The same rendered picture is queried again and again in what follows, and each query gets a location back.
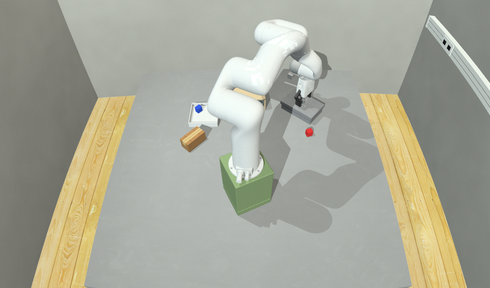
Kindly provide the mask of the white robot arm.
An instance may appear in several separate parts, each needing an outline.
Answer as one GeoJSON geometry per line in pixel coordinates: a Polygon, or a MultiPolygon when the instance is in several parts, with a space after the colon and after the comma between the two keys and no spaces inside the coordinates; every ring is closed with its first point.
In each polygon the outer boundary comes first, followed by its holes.
{"type": "Polygon", "coordinates": [[[256,27],[254,38],[262,45],[255,58],[228,60],[207,105],[212,116],[234,125],[228,165],[237,183],[256,177],[263,169],[260,130],[265,110],[259,100],[233,90],[239,88],[265,96],[289,55],[293,60],[288,79],[298,76],[301,80],[318,80],[322,73],[322,61],[310,48],[308,32],[300,24],[280,19],[263,21],[256,27]]]}

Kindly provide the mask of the brown cardboard box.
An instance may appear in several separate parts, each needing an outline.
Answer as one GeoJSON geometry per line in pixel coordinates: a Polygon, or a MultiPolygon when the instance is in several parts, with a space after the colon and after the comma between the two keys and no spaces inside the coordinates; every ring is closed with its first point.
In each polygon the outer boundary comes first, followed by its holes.
{"type": "Polygon", "coordinates": [[[199,146],[205,140],[205,132],[196,126],[189,131],[186,135],[180,138],[182,147],[191,152],[196,146],[199,146]]]}

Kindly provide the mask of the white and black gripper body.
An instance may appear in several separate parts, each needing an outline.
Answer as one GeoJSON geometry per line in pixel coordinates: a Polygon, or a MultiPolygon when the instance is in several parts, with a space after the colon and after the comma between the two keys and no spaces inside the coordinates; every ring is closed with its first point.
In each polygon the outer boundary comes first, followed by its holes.
{"type": "Polygon", "coordinates": [[[301,90],[301,97],[304,98],[308,96],[308,94],[310,94],[312,90],[314,90],[314,82],[314,80],[300,80],[299,77],[296,93],[298,92],[298,90],[301,90]]]}

